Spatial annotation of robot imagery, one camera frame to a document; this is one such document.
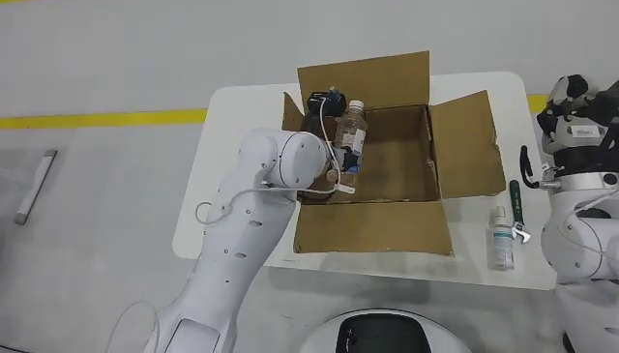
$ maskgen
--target open cardboard box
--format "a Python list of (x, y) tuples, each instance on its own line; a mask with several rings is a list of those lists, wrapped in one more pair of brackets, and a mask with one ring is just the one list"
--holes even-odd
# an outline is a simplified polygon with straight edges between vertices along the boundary
[[(505, 176), (487, 92), (429, 104), (429, 52), (298, 70), (301, 96), (336, 86), (365, 104), (368, 133), (354, 194), (301, 199), (295, 252), (424, 251), (451, 254), (441, 200), (496, 194)], [(303, 115), (284, 97), (282, 128)], [(316, 180), (313, 189), (328, 189)]]

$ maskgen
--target plastic bottle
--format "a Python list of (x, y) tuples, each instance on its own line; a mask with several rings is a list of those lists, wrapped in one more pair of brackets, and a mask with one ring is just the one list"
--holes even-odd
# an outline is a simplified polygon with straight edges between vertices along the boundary
[[(349, 148), (354, 155), (361, 157), (367, 130), (368, 123), (364, 118), (364, 103), (361, 101), (350, 101), (346, 113), (339, 119), (334, 146), (337, 148)], [(357, 165), (342, 171), (339, 189), (348, 193), (354, 193), (360, 170), (361, 167)]]
[(491, 265), (494, 270), (513, 270), (514, 238), (512, 237), (512, 226), (505, 216), (505, 207), (499, 205), (492, 209), (491, 226)]

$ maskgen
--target cable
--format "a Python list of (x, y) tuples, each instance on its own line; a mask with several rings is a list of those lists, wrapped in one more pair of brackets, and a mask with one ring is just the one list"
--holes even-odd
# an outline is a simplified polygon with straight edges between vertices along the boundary
[(153, 353), (157, 352), (157, 348), (159, 347), (159, 337), (162, 332), (161, 326), (159, 324), (159, 316), (157, 315), (157, 309), (155, 309), (155, 307), (151, 305), (150, 302), (135, 301), (132, 304), (130, 304), (129, 307), (126, 308), (125, 311), (123, 311), (123, 313), (120, 314), (120, 316), (116, 320), (116, 324), (114, 324), (114, 329), (112, 329), (112, 333), (109, 335), (109, 339), (107, 340), (107, 345), (105, 346), (105, 353), (108, 353), (109, 351), (109, 346), (111, 345), (112, 340), (114, 339), (114, 334), (116, 333), (116, 329), (118, 329), (118, 324), (120, 323), (120, 320), (123, 319), (123, 317), (125, 316), (125, 314), (127, 314), (129, 310), (133, 309), (133, 307), (137, 305), (146, 306), (148, 309), (150, 309), (153, 312), (153, 315), (155, 315), (155, 335), (157, 336), (157, 339), (155, 339), (155, 347), (153, 348)]
[(15, 349), (14, 347), (10, 347), (7, 345), (0, 345), (0, 349), (9, 350), (11, 352), (16, 352), (16, 353), (30, 353), (30, 352), (26, 352), (25, 350)]
[(564, 238), (565, 240), (567, 240), (568, 242), (572, 243), (572, 244), (573, 244), (573, 245), (575, 245), (575, 246), (581, 247), (581, 248), (582, 248), (582, 249), (584, 249), (584, 250), (590, 250), (591, 252), (596, 253), (596, 254), (598, 254), (599, 256), (605, 257), (605, 258), (606, 258), (606, 259), (608, 259), (608, 260), (612, 260), (612, 261), (614, 261), (614, 262), (619, 262), (619, 259), (617, 259), (617, 258), (615, 258), (615, 257), (612, 257), (612, 256), (608, 256), (608, 255), (606, 254), (606, 252), (604, 252), (604, 251), (600, 251), (600, 250), (593, 249), (593, 248), (588, 247), (588, 246), (586, 246), (586, 245), (584, 245), (584, 244), (582, 244), (582, 243), (577, 242), (576, 240), (571, 239), (571, 238), (570, 238), (570, 237), (569, 237), (569, 236), (568, 236), (568, 235), (564, 232), (564, 227), (566, 226), (566, 223), (568, 222), (568, 219), (569, 219), (572, 215), (575, 215), (575, 214), (577, 214), (578, 212), (581, 212), (581, 211), (586, 211), (586, 210), (587, 210), (587, 209), (589, 209), (589, 208), (593, 208), (593, 207), (595, 207), (596, 205), (598, 205), (598, 204), (600, 204), (602, 201), (604, 201), (604, 200), (606, 200), (606, 199), (610, 198), (612, 195), (616, 194), (617, 192), (619, 192), (619, 189), (616, 189), (616, 190), (614, 190), (614, 191), (612, 191), (612, 192), (606, 193), (606, 194), (604, 194), (602, 197), (599, 197), (599, 198), (597, 198), (597, 199), (593, 200), (592, 202), (590, 202), (590, 203), (588, 203), (588, 204), (586, 204), (586, 205), (583, 205), (583, 206), (582, 206), (582, 207), (580, 207), (580, 208), (576, 208), (576, 209), (574, 209), (573, 211), (571, 211), (571, 212), (568, 214), (568, 216), (567, 216), (567, 217), (566, 217), (563, 221), (561, 221), (561, 223), (560, 223), (560, 224), (559, 224), (559, 226), (557, 227), (557, 229), (559, 230), (559, 234), (561, 234), (561, 236), (563, 236), (563, 238)]
[[(332, 166), (338, 171), (338, 181), (334, 184), (333, 188), (330, 189), (329, 191), (315, 191), (315, 190), (306, 190), (306, 189), (291, 189), (291, 188), (262, 188), (262, 189), (258, 189), (258, 188), (254, 188), (254, 189), (248, 189), (248, 190), (243, 190), (243, 191), (239, 191), (238, 193), (236, 193), (235, 195), (232, 196), (232, 198), (230, 199), (230, 201), (227, 203), (227, 205), (224, 205), (223, 207), (221, 207), (221, 216), (219, 216), (217, 219), (213, 220), (213, 221), (203, 221), (199, 215), (198, 215), (198, 211), (200, 209), (200, 207), (202, 205), (212, 205), (210, 202), (207, 201), (203, 201), (199, 204), (196, 205), (195, 207), (195, 211), (193, 212), (193, 215), (195, 216), (195, 219), (197, 220), (197, 222), (199, 222), (200, 224), (203, 225), (212, 225), (215, 224), (216, 222), (219, 222), (223, 219), (225, 219), (226, 217), (230, 216), (230, 214), (232, 214), (232, 204), (234, 203), (234, 200), (236, 200), (239, 196), (245, 194), (245, 193), (249, 193), (251, 191), (268, 191), (268, 192), (275, 192), (275, 191), (306, 191), (306, 192), (310, 192), (310, 193), (320, 193), (320, 194), (330, 194), (333, 193), (334, 191), (338, 190), (338, 186), (339, 186), (339, 182), (341, 181), (341, 170), (339, 170), (339, 164), (338, 161), (336, 160), (336, 154), (333, 151), (333, 147), (331, 146), (331, 142), (329, 142), (329, 138), (327, 137), (327, 131), (325, 130), (325, 123), (323, 120), (323, 116), (322, 116), (322, 110), (323, 110), (323, 106), (325, 105), (325, 102), (327, 101), (327, 99), (325, 98), (322, 103), (320, 104), (320, 128), (322, 129), (322, 134), (325, 137), (325, 142), (327, 144), (327, 148), (329, 148), (329, 154), (331, 156), (331, 164)], [(322, 139), (320, 139), (318, 136), (310, 133), (310, 132), (300, 132), (303, 134), (307, 134), (307, 135), (311, 135), (312, 137), (316, 138), (318, 140), (318, 143), (322, 144)]]

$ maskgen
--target table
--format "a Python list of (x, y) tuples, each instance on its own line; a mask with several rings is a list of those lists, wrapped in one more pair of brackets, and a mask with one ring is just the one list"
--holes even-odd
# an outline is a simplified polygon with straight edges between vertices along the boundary
[[(527, 145), (536, 178), (541, 178), (539, 149), (522, 80), (510, 73), (434, 75), (430, 80), (430, 104), (457, 99), (487, 90), (497, 133), (497, 144), (506, 180), (520, 179), (518, 156)], [(280, 128), (283, 92), (301, 105), (298, 83), (226, 87), (218, 90), (209, 104), (193, 161), (192, 174), (172, 242), (183, 258), (197, 258), (202, 247), (203, 228), (193, 217), (195, 206), (209, 200), (221, 177), (235, 163), (238, 147), (253, 128)], [(545, 262), (540, 246), (542, 227), (550, 216), (547, 192), (529, 190), (524, 185), (522, 204), (526, 228), (532, 239), (515, 243), (516, 268), (510, 272), (491, 271), (487, 265), (490, 209), (503, 205), (511, 212), (509, 193), (447, 199), (445, 212), (452, 236), (454, 256), (422, 252), (301, 253), (292, 245), (297, 210), (266, 266), (362, 274), (381, 277), (442, 280), (529, 289), (551, 289), (556, 274)]]

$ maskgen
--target black device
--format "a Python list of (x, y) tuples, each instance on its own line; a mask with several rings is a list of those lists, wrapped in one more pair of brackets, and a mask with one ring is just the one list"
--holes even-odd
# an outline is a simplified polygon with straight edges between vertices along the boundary
[(327, 92), (313, 92), (306, 101), (308, 112), (306, 113), (301, 131), (311, 132), (314, 135), (327, 140), (323, 136), (320, 127), (320, 106), (322, 106), (322, 118), (334, 117), (338, 118), (346, 111), (346, 97), (337, 88), (331, 87)]

